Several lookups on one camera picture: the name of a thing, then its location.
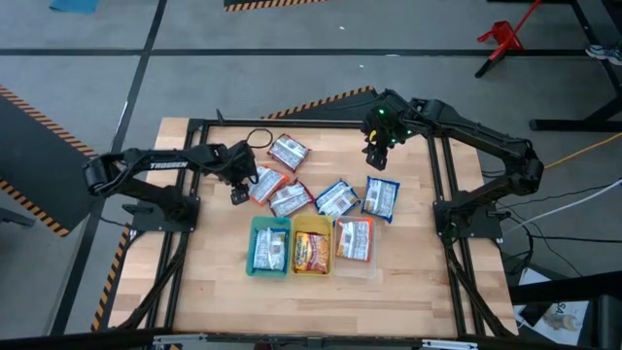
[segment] yellow plastic container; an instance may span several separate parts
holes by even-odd
[[[329,276],[332,274],[332,267],[334,264],[334,239],[332,233],[332,217],[322,215],[296,215],[292,219],[292,238],[290,239],[290,272],[293,275],[301,276]],[[318,271],[296,271],[295,270],[295,242],[296,233],[302,232],[314,232],[324,235],[328,239],[328,273],[322,273]]]

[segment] floor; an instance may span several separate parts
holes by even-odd
[[[48,3],[0,1],[0,84],[105,153],[139,57],[6,55],[2,49],[142,50],[157,1],[102,0],[97,12],[87,16],[52,12]],[[618,40],[600,2],[584,0],[581,5],[602,42]],[[517,22],[527,7],[485,0],[330,0],[225,13],[220,1],[176,0],[166,6],[154,49],[490,49],[492,43],[479,44],[475,38],[495,20]],[[563,5],[542,6],[520,37],[529,49],[583,49],[588,44],[571,7]],[[602,65],[587,57],[510,57],[484,79],[475,80],[482,57],[239,53],[152,56],[123,147],[151,147],[162,117],[211,118],[219,108],[228,118],[253,118],[363,86],[444,100],[467,118],[533,140],[544,163],[610,136],[537,133],[527,125],[533,118],[580,119],[613,97]],[[611,183],[622,173],[621,153],[618,141],[553,168],[532,197]],[[501,168],[486,155],[480,161],[485,170]],[[552,236],[614,238],[622,226],[619,195],[616,189],[538,225]],[[516,209],[530,218],[579,197]],[[510,197],[503,202],[523,200]],[[103,216],[128,220],[121,211],[124,202],[111,198]],[[3,192],[0,205],[23,212]],[[511,225],[503,227],[509,230]],[[0,226],[0,338],[49,331],[82,234],[78,227],[60,239],[40,223],[31,229]],[[68,332],[88,331],[120,234],[118,227],[99,224]],[[585,275],[618,269],[622,263],[615,245],[551,245]],[[526,246],[524,235],[513,231],[505,236],[502,249],[513,254]],[[534,263],[575,275],[539,241]]]

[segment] white cable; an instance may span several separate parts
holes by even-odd
[[[542,219],[542,218],[547,217],[547,216],[549,216],[549,215],[553,215],[553,214],[555,214],[555,213],[559,213],[559,212],[561,212],[561,211],[563,211],[563,210],[566,210],[566,209],[572,208],[572,207],[573,207],[573,206],[575,206],[575,205],[579,205],[579,204],[581,204],[581,203],[583,203],[583,202],[586,202],[586,201],[588,201],[588,200],[590,200],[590,199],[592,199],[592,198],[595,198],[595,197],[597,197],[597,196],[599,196],[599,195],[601,195],[601,194],[603,194],[603,193],[605,193],[605,192],[607,192],[607,191],[609,191],[609,190],[611,190],[611,189],[613,189],[613,188],[617,187],[617,186],[618,186],[618,185],[620,185],[620,184],[622,184],[622,179],[620,179],[620,180],[618,180],[617,182],[615,182],[615,183],[611,184],[611,186],[609,186],[609,187],[607,187],[607,188],[605,188],[605,189],[602,189],[602,190],[600,190],[600,191],[598,191],[598,192],[596,192],[596,193],[594,193],[594,194],[592,194],[592,195],[590,195],[590,196],[588,196],[588,197],[585,197],[585,198],[583,198],[583,199],[579,199],[579,200],[577,200],[576,202],[571,203],[571,204],[568,204],[568,205],[565,205],[565,206],[563,206],[563,207],[561,207],[561,208],[557,208],[557,209],[551,210],[551,211],[549,211],[549,212],[547,212],[547,213],[544,213],[544,214],[538,215],[538,216],[536,216],[535,218],[531,218],[531,219],[529,219],[528,221],[523,222],[523,224],[521,224],[521,225],[517,225],[517,226],[515,226],[515,227],[511,228],[511,229],[510,229],[507,233],[510,233],[510,232],[514,231],[515,229],[517,229],[517,228],[521,228],[521,227],[523,227],[524,225],[526,225],[526,224],[528,224],[528,223],[531,223],[531,222],[534,222],[534,221],[536,221],[536,220],[538,220],[538,219]]]

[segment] blue object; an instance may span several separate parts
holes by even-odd
[[[339,185],[340,183],[343,183],[343,185],[345,185],[346,187],[349,187],[350,188],[350,192],[354,195],[354,198],[356,198],[357,200],[348,209],[346,209],[343,213],[341,213],[341,215],[339,215],[339,216],[346,215],[350,210],[354,209],[357,205],[361,204],[361,200],[357,196],[357,193],[354,192],[354,189],[352,187],[350,187],[350,185],[348,185],[345,181],[343,181],[342,179],[339,179],[339,181],[334,183],[329,188],[325,189],[322,193],[320,193],[320,195],[318,195],[315,198],[315,201],[313,202],[313,205],[315,205],[315,209],[318,211],[318,213],[320,213],[320,215],[325,215],[326,213],[320,212],[320,206],[318,205],[318,200],[320,200],[320,198],[322,198],[323,195],[328,193],[330,190],[332,190],[335,186]]]
[[[52,0],[50,8],[55,11],[92,14],[97,9],[99,0]]]
[[[368,213],[374,216],[377,216],[379,218],[382,218],[384,220],[386,220],[389,224],[391,223],[391,221],[393,220],[393,209],[396,207],[396,201],[397,201],[397,191],[399,190],[399,183],[395,182],[395,181],[389,181],[389,180],[382,180],[382,179],[377,179],[377,178],[372,178],[370,176],[367,176],[367,189],[365,190],[365,201],[367,201],[367,193],[369,192],[369,183],[371,181],[380,181],[383,182],[385,184],[389,184],[392,186],[396,187],[396,196],[393,198],[393,206],[391,207],[391,215],[390,216],[382,216],[382,215],[378,215],[376,213],[372,213],[370,211],[365,210],[365,206],[363,205],[363,207],[361,207],[361,212],[362,213]]]
[[[285,264],[283,270],[267,270],[254,268],[255,247],[257,246],[257,233],[262,229],[285,231]],[[290,263],[290,235],[292,233],[292,221],[288,218],[254,217],[251,221],[251,236],[249,239],[249,251],[246,256],[246,274],[253,277],[285,278],[288,275]]]

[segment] yellow and black hazard tape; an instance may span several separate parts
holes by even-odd
[[[233,4],[225,7],[226,12],[239,12],[246,10],[255,10],[255,9],[271,9],[277,7],[285,7],[285,6],[293,6],[293,5],[303,5],[317,2],[327,2],[328,0],[267,0],[267,1],[256,1],[249,2],[245,4]]]
[[[302,112],[304,110],[308,110],[310,108],[313,107],[317,107],[317,106],[321,106],[323,104],[327,104],[330,102],[334,102],[337,100],[340,100],[342,98],[346,98],[346,97],[351,97],[354,96],[356,94],[359,93],[363,93],[363,92],[368,92],[368,91],[375,91],[375,89],[373,87],[359,87],[347,92],[342,92],[342,93],[337,93],[335,96],[331,96],[331,97],[327,97],[327,98],[323,98],[321,100],[317,100],[317,101],[313,101],[310,103],[305,103],[305,104],[301,104],[299,106],[295,106],[294,108],[289,108],[287,110],[283,110],[283,111],[279,111],[276,113],[272,113],[268,116],[264,116],[261,117],[262,119],[266,119],[266,120],[275,120],[278,118],[283,118],[285,116],[297,113],[297,112]]]
[[[64,237],[67,233],[69,233],[69,229],[59,224],[46,212],[41,210],[41,208],[36,206],[35,203],[33,203],[25,195],[21,194],[18,190],[11,186],[11,184],[9,184],[6,180],[0,179],[0,190],[6,192],[12,199],[14,199],[22,207],[26,208],[32,213],[32,215],[37,217],[37,219],[41,220],[41,222],[43,222],[48,228],[54,231],[54,233],[61,237]]]
[[[84,142],[75,138],[71,133],[69,133],[69,131],[65,130],[64,128],[62,128],[62,126],[53,122],[46,115],[36,110],[34,107],[29,105],[28,102],[25,102],[24,100],[19,98],[6,87],[0,86],[0,96],[6,98],[7,100],[9,100],[9,102],[18,106],[28,116],[32,117],[32,119],[34,119],[35,121],[41,123],[49,131],[53,132],[60,139],[71,145],[71,147],[80,151],[80,153],[84,154],[89,158],[97,157],[97,153],[91,147],[87,146]]]
[[[108,276],[106,276],[104,292],[102,292],[101,294],[101,298],[99,299],[99,303],[97,304],[97,310],[95,311],[95,317],[93,318],[93,322],[90,325],[90,330],[92,332],[98,332],[102,327],[101,323],[102,318],[104,317],[104,310],[106,309],[108,298],[110,297],[113,285],[115,284],[115,278],[117,278],[121,274],[121,262],[123,259],[123,255],[125,254],[126,247],[129,244],[130,231],[130,226],[125,225],[125,228],[123,229],[123,232],[121,234],[119,246],[117,247],[117,251],[115,252],[115,258],[113,259],[113,263],[110,265],[110,272],[108,272]]]

